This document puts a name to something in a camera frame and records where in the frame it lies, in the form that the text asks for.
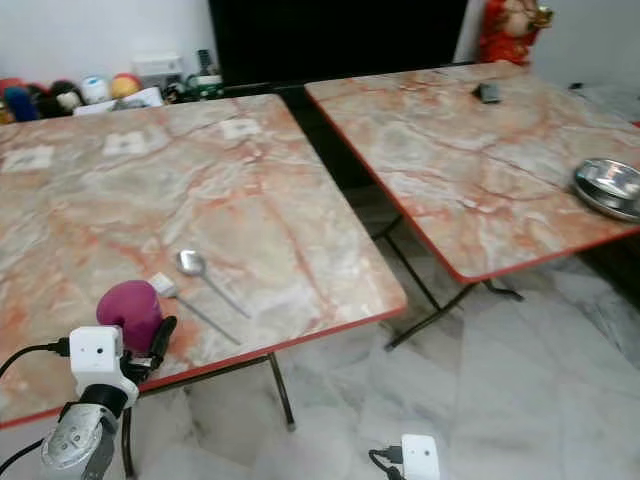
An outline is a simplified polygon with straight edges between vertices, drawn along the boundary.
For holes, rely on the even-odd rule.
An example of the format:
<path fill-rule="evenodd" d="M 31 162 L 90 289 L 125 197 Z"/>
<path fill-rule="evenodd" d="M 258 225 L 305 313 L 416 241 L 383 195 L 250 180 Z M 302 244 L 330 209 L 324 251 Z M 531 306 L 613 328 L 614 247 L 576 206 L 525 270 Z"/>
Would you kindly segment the orange capped toy figure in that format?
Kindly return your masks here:
<path fill-rule="evenodd" d="M 140 78 L 132 73 L 119 73 L 111 78 L 109 92 L 113 99 L 125 99 L 143 90 Z"/>

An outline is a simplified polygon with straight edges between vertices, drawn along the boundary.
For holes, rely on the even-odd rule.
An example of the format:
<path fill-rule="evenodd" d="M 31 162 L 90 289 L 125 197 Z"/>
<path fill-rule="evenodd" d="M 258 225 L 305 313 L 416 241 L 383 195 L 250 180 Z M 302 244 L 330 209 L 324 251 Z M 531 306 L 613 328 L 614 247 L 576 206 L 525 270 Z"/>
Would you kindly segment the silver metal spoon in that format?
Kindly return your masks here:
<path fill-rule="evenodd" d="M 187 276 L 197 276 L 197 278 L 200 278 L 212 292 L 223 298 L 223 300 L 227 302 L 234 311 L 237 311 L 239 315 L 242 317 L 251 317 L 250 312 L 248 312 L 246 308 L 243 308 L 238 302 L 234 301 L 233 298 L 230 297 L 229 293 L 225 292 L 220 285 L 216 284 L 214 280 L 212 280 L 209 275 L 209 269 L 207 269 L 204 256 L 202 256 L 200 252 L 195 250 L 180 250 L 177 255 L 175 255 L 175 260 L 177 260 L 177 266 L 180 273 L 186 274 Z"/>

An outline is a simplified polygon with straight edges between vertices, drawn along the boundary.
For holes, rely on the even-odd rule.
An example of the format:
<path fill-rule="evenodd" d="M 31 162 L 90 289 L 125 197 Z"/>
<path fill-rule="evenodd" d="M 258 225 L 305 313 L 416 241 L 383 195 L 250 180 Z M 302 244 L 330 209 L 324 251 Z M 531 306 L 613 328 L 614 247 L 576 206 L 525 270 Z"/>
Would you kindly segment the white wall socket box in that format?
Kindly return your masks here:
<path fill-rule="evenodd" d="M 140 78 L 142 84 L 160 84 L 173 77 L 179 79 L 186 74 L 183 56 L 178 52 L 145 52 L 134 55 L 131 59 L 133 73 Z"/>

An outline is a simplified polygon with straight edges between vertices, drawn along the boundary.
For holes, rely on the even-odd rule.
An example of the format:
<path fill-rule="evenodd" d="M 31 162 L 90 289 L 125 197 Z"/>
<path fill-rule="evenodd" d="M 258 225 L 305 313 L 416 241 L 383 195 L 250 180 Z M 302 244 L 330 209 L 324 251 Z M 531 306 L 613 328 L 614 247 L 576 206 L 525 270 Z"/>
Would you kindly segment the small black box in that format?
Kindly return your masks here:
<path fill-rule="evenodd" d="M 500 96 L 500 88 L 494 83 L 479 83 L 472 90 L 472 96 L 481 104 L 494 105 L 502 104 L 502 96 Z"/>

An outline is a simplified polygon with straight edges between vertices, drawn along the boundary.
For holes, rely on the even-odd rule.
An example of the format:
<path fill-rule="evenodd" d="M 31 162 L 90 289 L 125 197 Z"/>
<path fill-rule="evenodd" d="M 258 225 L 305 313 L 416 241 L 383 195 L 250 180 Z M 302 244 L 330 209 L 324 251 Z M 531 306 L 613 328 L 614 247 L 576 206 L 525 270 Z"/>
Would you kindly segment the white paper sheet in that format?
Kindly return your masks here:
<path fill-rule="evenodd" d="M 125 96 L 123 99 L 99 102 L 95 105 L 79 106 L 73 111 L 74 116 L 91 115 L 99 113 L 110 113 L 110 111 L 131 110 L 138 108 L 160 108 L 165 106 L 163 91 L 159 88 L 151 87 L 133 95 Z"/>

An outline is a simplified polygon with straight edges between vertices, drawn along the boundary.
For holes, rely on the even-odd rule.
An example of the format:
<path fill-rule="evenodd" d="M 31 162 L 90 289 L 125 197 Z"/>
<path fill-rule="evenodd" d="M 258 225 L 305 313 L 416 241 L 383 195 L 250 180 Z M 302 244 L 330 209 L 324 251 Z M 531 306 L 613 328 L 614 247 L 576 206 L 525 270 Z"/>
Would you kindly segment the marble folding table with plate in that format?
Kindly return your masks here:
<path fill-rule="evenodd" d="M 500 88 L 502 104 L 472 96 Z M 589 157 L 640 166 L 640 127 L 495 61 L 308 82 L 305 92 L 460 292 L 389 340 L 401 346 L 479 285 L 627 237 L 640 223 L 573 191 Z"/>

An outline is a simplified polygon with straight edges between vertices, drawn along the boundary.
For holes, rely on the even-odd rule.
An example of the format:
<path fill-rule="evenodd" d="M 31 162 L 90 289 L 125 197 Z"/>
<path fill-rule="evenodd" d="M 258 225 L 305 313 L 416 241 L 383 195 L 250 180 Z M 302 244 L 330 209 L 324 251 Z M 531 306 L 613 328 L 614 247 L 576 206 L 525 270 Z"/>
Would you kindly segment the black toy figure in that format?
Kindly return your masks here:
<path fill-rule="evenodd" d="M 84 100 L 76 83 L 69 79 L 58 79 L 50 86 L 50 99 L 55 102 L 58 116 L 70 116 L 84 106 Z"/>

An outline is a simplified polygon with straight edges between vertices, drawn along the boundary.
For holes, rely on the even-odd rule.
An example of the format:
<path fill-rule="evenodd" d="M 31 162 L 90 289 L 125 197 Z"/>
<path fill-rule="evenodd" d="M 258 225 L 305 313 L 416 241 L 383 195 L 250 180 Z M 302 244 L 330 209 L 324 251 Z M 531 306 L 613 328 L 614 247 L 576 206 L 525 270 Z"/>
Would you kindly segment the large marble folding table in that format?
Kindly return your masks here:
<path fill-rule="evenodd" d="M 262 132 L 227 141 L 220 122 Z M 143 131 L 142 155 L 102 155 L 110 133 Z M 133 422 L 145 480 L 343 480 L 365 443 L 347 372 L 330 379 L 314 347 L 406 310 L 407 298 L 280 97 L 6 125 L 0 134 L 0 355 L 95 324 L 114 285 L 169 276 L 169 355 Z M 242 317 L 177 253 L 204 256 Z"/>

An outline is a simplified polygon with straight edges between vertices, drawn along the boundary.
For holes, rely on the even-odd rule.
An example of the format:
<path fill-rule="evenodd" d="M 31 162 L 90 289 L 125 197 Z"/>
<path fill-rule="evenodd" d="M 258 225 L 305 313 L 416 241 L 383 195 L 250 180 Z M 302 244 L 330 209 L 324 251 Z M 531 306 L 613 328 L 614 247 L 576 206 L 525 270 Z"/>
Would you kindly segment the red and gold figurine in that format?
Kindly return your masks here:
<path fill-rule="evenodd" d="M 477 38 L 477 61 L 509 61 L 518 67 L 530 67 L 532 46 L 540 32 L 550 27 L 554 14 L 538 0 L 486 0 Z"/>

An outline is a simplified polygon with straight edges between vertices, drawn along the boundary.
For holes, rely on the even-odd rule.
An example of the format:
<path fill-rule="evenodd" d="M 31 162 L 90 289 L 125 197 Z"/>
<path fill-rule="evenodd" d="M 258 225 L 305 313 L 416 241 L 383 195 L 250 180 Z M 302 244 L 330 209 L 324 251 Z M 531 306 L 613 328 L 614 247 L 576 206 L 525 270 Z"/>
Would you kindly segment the stainless steel plate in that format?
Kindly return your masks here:
<path fill-rule="evenodd" d="M 609 218 L 640 223 L 640 169 L 635 166 L 589 157 L 573 170 L 573 191 Z"/>

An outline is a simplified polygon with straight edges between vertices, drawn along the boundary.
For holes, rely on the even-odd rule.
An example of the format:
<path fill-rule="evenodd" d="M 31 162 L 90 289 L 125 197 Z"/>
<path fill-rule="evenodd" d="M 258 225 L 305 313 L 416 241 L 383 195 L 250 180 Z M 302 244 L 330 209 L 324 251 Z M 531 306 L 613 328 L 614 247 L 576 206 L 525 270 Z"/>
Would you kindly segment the purple plastic cup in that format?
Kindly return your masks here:
<path fill-rule="evenodd" d="M 159 294 L 150 283 L 131 280 L 114 285 L 100 298 L 97 323 L 119 326 L 124 346 L 133 352 L 150 352 L 163 324 Z"/>

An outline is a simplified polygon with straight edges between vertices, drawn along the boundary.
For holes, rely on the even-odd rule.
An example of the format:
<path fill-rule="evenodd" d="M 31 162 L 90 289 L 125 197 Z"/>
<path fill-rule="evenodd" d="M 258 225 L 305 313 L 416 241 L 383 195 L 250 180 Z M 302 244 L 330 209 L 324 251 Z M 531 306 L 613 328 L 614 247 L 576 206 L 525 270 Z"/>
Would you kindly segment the white table sticker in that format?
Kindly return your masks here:
<path fill-rule="evenodd" d="M 142 155 L 150 150 L 146 133 L 132 131 L 125 133 L 110 133 L 102 143 L 102 155 Z"/>
<path fill-rule="evenodd" d="M 241 140 L 243 137 L 260 134 L 262 127 L 253 118 L 232 118 L 219 123 L 221 133 L 227 141 Z"/>

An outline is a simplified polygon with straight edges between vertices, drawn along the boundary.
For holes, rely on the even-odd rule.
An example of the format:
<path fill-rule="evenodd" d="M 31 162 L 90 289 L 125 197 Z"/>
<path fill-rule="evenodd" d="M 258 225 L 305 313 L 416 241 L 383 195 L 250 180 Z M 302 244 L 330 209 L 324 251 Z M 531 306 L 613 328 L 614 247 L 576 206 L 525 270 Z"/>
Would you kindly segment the metal utensil with white end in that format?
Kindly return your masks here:
<path fill-rule="evenodd" d="M 179 296 L 177 284 L 175 284 L 169 276 L 165 276 L 163 273 L 156 273 L 148 279 L 148 284 L 150 284 L 161 297 L 173 298 L 173 300 L 177 301 L 179 305 L 186 307 L 187 310 L 191 311 L 193 315 L 204 321 L 207 325 L 210 325 L 212 329 L 216 330 L 216 332 L 223 334 L 225 338 L 230 340 L 230 342 L 236 344 L 236 346 L 241 346 L 241 342 L 234 338 L 227 329 L 221 328 L 219 324 L 216 324 L 214 320 L 211 320 L 209 315 L 204 314 L 200 308 L 196 308 L 191 302 L 183 300 L 183 298 Z"/>

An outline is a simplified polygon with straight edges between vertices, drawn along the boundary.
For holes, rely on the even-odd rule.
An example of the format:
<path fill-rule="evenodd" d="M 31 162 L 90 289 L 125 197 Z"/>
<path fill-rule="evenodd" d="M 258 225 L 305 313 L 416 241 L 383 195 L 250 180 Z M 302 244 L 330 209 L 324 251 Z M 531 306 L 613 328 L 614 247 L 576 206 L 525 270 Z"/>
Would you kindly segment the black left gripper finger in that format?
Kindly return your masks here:
<path fill-rule="evenodd" d="M 148 357 L 150 357 L 150 370 L 160 369 L 164 364 L 166 352 L 168 352 L 169 344 L 172 342 L 172 335 L 177 329 L 177 316 L 166 316 L 156 326 L 154 338 L 148 347 Z"/>

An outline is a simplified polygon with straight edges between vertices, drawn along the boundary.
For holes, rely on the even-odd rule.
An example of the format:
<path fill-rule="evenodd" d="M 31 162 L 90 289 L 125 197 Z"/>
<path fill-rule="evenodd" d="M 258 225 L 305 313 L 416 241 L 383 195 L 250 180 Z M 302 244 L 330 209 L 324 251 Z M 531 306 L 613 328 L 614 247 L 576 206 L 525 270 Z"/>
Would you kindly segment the white and blue toy figure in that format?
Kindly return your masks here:
<path fill-rule="evenodd" d="M 110 82 L 102 76 L 86 76 L 79 83 L 79 92 L 83 100 L 83 105 L 101 104 L 113 100 L 110 92 Z"/>

